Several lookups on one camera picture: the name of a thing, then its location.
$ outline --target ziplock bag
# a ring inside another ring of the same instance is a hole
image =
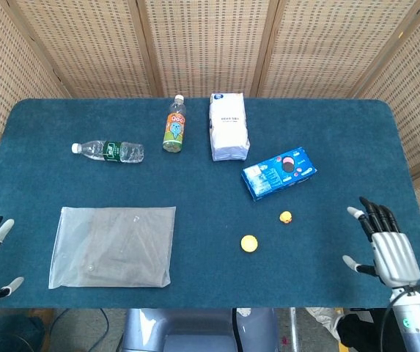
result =
[[[172,208],[62,208],[48,288],[170,284]]]

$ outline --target bottle cap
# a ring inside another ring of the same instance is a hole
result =
[[[258,247],[258,241],[253,235],[245,235],[240,240],[240,246],[245,252],[252,253]]]
[[[79,154],[81,152],[81,145],[79,143],[73,143],[71,151],[75,154]]]
[[[280,221],[289,224],[292,221],[292,215],[289,211],[284,211],[280,214]]]

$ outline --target yellow round object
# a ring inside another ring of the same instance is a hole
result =
[[[289,211],[284,211],[280,214],[280,221],[289,224],[292,221],[292,215]]]
[[[244,237],[242,237],[242,240],[240,240],[240,246],[244,251],[248,253],[252,253],[253,251],[255,251],[258,245],[259,244],[257,242],[257,239],[253,235],[245,235]]]

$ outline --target blue table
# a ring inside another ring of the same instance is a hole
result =
[[[245,162],[213,163],[209,100],[187,99],[183,151],[161,143],[171,99],[23,100],[0,146],[0,215],[15,226],[0,251],[0,286],[25,282],[0,307],[384,307],[390,290],[342,262],[372,263],[357,221],[363,195],[392,209],[420,265],[420,212],[397,128],[379,100],[246,99]],[[142,164],[92,161],[73,142],[141,142]],[[254,202],[240,173],[302,146],[319,170]],[[170,286],[49,290],[60,209],[177,206]],[[290,210],[293,222],[279,221]],[[253,254],[240,250],[257,236]]]

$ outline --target floor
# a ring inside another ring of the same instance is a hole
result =
[[[104,340],[95,352],[114,352],[122,336],[125,309],[104,310],[110,328]],[[25,313],[22,309],[0,309],[0,315]],[[281,352],[291,351],[290,312],[278,309]],[[336,352],[337,341],[304,309],[297,309],[298,334],[301,351]],[[51,335],[50,352],[87,352],[106,330],[106,320],[98,309],[72,309],[65,313],[56,323]]]

